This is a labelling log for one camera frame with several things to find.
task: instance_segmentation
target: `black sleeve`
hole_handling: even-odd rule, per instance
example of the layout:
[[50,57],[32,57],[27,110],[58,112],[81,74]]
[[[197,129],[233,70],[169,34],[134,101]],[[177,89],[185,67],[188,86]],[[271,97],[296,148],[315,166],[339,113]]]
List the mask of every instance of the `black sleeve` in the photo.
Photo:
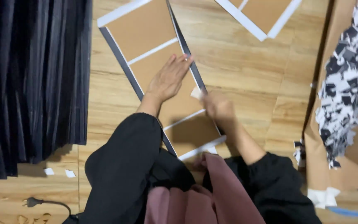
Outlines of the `black sleeve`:
[[127,117],[108,142],[90,155],[85,172],[92,186],[80,223],[136,223],[146,202],[147,176],[162,131],[157,119]]
[[313,203],[300,191],[301,175],[287,157],[267,153],[249,166],[254,203],[266,224],[320,224]]

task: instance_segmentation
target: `pleated fabric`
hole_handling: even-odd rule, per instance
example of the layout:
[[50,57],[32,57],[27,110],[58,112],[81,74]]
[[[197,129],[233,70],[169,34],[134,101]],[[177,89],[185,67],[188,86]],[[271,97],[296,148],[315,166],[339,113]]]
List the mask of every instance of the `pleated fabric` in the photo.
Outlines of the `pleated fabric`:
[[86,144],[92,0],[0,0],[0,179]]

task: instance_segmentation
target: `wooden floor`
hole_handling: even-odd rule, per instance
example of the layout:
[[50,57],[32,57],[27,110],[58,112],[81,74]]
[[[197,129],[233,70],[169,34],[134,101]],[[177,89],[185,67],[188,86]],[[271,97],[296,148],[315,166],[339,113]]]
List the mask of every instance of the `wooden floor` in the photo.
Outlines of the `wooden floor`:
[[[6,224],[18,223],[18,215],[38,218],[50,213],[48,224],[66,218],[67,211],[60,206],[22,207],[22,200],[30,196],[62,201],[73,213],[83,211],[91,189],[84,172],[86,159],[139,105],[96,25],[97,18],[128,0],[93,2],[88,144],[59,150],[37,166],[20,165],[18,178],[0,180],[0,220]],[[301,138],[328,0],[303,0],[279,35],[264,42],[214,0],[171,3],[207,89],[218,89],[235,102],[238,118],[266,150],[291,156],[293,141]],[[225,146],[218,147],[218,153],[230,156]],[[45,176],[46,167],[52,167],[55,175]],[[73,170],[76,177],[67,178],[65,169]],[[357,192],[344,192],[337,201],[358,209]],[[326,210],[317,213],[327,224],[358,223]]]

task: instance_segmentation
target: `right hand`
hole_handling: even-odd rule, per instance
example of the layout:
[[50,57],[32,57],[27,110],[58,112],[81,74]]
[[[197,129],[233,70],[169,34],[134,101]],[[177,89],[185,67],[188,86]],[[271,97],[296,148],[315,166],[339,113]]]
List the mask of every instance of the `right hand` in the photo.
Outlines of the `right hand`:
[[219,127],[223,129],[226,127],[229,128],[234,121],[236,121],[233,102],[228,100],[222,93],[211,91],[203,95],[201,102],[204,105],[207,115],[211,117]]

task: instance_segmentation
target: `person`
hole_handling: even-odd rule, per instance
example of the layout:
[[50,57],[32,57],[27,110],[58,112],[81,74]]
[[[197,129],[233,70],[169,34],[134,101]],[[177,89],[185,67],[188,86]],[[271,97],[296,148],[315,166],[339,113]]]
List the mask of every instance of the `person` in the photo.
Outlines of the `person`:
[[265,152],[221,93],[205,92],[201,103],[240,157],[205,153],[201,164],[208,171],[200,186],[180,160],[160,148],[158,112],[178,93],[192,62],[192,56],[172,55],[137,111],[90,155],[85,172],[92,190],[79,223],[321,223],[300,191],[291,160]]

